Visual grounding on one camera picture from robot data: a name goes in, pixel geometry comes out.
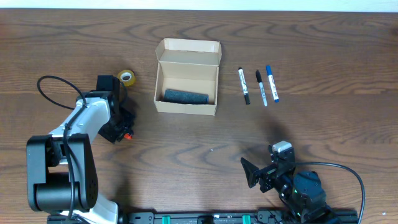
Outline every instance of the box flap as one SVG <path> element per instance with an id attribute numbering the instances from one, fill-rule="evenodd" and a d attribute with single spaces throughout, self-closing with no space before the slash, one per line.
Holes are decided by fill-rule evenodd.
<path id="1" fill-rule="evenodd" d="M 156 47 L 159 62 L 219 65 L 221 44 L 218 41 L 166 38 Z"/>

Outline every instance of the black marker cap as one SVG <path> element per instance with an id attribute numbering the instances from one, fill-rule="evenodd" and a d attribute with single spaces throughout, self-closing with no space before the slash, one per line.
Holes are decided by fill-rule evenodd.
<path id="1" fill-rule="evenodd" d="M 257 70 L 256 71 L 256 78 L 257 78 L 257 82 L 262 82 L 262 80 L 261 80 L 261 74 L 260 74 L 260 71 L 259 70 Z"/>

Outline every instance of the wood grain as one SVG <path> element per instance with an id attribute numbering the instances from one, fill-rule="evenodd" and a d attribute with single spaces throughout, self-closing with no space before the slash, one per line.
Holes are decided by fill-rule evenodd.
<path id="1" fill-rule="evenodd" d="M 99 188 L 127 211 L 282 207 L 249 189 L 239 159 L 269 163 L 266 146 L 292 142 L 299 161 L 337 162 L 364 180 L 363 223 L 398 222 L 398 14 L 138 10 L 0 10 L 0 223 L 45 223 L 27 205 L 25 144 L 70 111 L 36 90 L 57 75 L 82 90 L 99 74 L 133 69 L 134 139 L 93 143 Z M 216 116 L 156 112 L 156 45 L 165 37 L 222 44 Z M 271 64 L 280 103 L 262 105 L 254 72 Z M 237 68 L 252 104 L 246 106 Z M 43 88 L 73 105 L 73 89 Z M 350 173 L 316 170 L 332 207 L 359 210 Z"/>

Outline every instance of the roll of tape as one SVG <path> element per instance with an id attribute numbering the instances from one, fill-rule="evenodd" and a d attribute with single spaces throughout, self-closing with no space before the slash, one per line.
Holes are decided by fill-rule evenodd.
<path id="1" fill-rule="evenodd" d="M 123 82 L 125 86 L 131 86 L 136 82 L 136 76 L 134 75 L 134 72 L 130 70 L 119 72 L 118 79 Z"/>

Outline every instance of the open box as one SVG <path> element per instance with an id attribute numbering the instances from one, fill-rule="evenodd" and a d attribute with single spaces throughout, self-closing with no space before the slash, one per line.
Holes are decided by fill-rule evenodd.
<path id="1" fill-rule="evenodd" d="M 221 45 L 217 41 L 166 38 L 156 47 L 158 112 L 215 115 Z M 208 95 L 207 105 L 163 102 L 165 91 Z"/>

